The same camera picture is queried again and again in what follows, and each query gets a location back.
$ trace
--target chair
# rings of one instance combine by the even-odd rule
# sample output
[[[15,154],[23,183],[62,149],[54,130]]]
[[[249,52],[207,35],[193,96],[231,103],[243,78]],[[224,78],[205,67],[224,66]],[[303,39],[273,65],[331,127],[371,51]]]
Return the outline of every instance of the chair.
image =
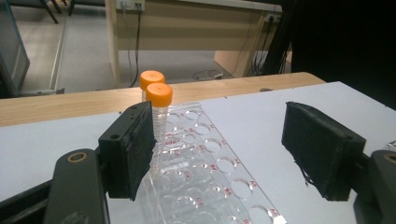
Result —
[[[75,4],[84,5],[84,6],[104,7],[105,0],[70,0],[69,16],[72,15]]]
[[[58,4],[56,3],[55,0],[8,0],[9,4],[11,6],[16,6],[16,7],[41,7],[45,8],[49,15],[52,17],[53,21],[55,23],[58,23],[56,20],[55,16],[52,14],[49,6],[47,3],[51,1],[52,4],[55,6],[56,10],[58,11],[59,14],[62,14],[61,9],[59,8]]]

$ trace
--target gray floor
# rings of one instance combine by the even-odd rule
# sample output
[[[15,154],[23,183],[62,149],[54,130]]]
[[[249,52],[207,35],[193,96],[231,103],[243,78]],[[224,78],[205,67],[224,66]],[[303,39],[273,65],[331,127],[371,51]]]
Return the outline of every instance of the gray floor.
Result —
[[[111,73],[106,13],[103,7],[76,6],[71,17],[67,7],[55,12],[59,24],[40,8],[12,7],[31,66],[22,86],[22,95],[54,94],[115,89]],[[136,74],[135,54],[120,51],[123,87],[129,87]],[[168,83],[211,79],[222,73],[213,61],[214,51],[139,51],[139,73],[154,69],[165,74]]]

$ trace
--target desk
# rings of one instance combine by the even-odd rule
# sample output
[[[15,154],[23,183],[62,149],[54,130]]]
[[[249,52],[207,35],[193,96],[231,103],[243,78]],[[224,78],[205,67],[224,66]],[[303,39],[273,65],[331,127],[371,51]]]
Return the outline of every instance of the desk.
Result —
[[[171,85],[173,104],[259,92],[282,90],[324,83],[307,73],[243,77]],[[141,101],[139,88],[90,91],[0,100],[0,127],[51,119],[65,119],[123,111]]]
[[[237,0],[147,0],[141,17],[140,49],[216,50],[215,61],[234,77],[245,77],[262,37],[265,15],[280,6]],[[135,48],[137,13],[106,0],[110,61],[120,86],[119,50]]]
[[[209,93],[202,99],[210,100],[200,101],[205,113],[289,223],[355,223],[352,204],[356,194],[352,192],[348,202],[326,202],[314,187],[305,185],[299,167],[281,145],[285,102],[312,105],[363,136],[367,155],[395,140],[394,110],[342,83],[324,84],[309,74],[176,84],[176,104],[198,99],[197,92],[203,89],[185,86],[193,84],[207,87]],[[258,93],[261,88],[291,89]],[[97,147],[98,137],[118,117],[117,111],[139,100],[138,89],[1,100],[0,120],[9,119],[2,126],[26,124],[0,128],[0,199],[48,180],[55,161],[64,153]],[[84,114],[91,116],[76,118]],[[49,119],[56,120],[29,123]],[[131,212],[135,204],[108,202],[114,224],[135,220]]]

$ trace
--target orange cap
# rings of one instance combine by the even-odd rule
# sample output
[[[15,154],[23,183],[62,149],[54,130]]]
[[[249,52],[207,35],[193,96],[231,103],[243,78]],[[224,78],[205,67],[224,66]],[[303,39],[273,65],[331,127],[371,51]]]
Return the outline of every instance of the orange cap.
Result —
[[[147,91],[148,85],[156,82],[165,82],[165,76],[161,72],[148,70],[140,74],[140,89],[142,91]]]
[[[167,107],[172,103],[173,90],[164,83],[151,83],[147,87],[146,100],[154,107]]]

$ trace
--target test tube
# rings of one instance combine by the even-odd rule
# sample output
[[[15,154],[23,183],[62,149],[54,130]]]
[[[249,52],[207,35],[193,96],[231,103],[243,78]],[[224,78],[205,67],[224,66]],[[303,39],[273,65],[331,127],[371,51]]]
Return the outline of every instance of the test tube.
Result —
[[[172,88],[164,83],[151,83],[147,86],[146,100],[151,101],[154,137],[157,140],[150,164],[150,171],[152,172],[160,170],[160,156],[164,147],[166,118],[168,106],[172,103],[172,95]]]
[[[146,92],[151,83],[164,83],[165,76],[158,71],[148,70],[140,74],[140,89],[142,90],[142,102],[146,101]]]

